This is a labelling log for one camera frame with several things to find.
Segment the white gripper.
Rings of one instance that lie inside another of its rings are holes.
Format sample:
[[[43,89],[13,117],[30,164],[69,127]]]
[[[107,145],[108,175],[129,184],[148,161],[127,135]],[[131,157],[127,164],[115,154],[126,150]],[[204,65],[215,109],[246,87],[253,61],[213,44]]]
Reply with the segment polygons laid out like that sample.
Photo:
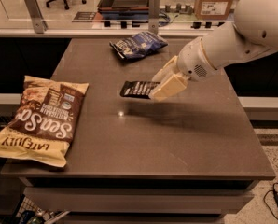
[[[149,98],[160,102],[183,91],[188,86],[188,79],[176,74],[179,70],[192,81],[201,81],[216,73],[216,69],[206,58],[201,37],[187,43],[178,57],[173,56],[152,77],[152,81],[158,82],[158,85],[149,94]]]

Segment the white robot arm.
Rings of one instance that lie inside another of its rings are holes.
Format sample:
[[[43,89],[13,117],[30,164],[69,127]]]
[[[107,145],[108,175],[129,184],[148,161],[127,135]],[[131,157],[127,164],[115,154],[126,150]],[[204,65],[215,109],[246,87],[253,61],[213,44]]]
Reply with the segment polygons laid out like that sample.
[[[234,19],[187,43],[152,81],[149,94],[162,101],[235,63],[250,62],[278,52],[278,0],[239,0]]]

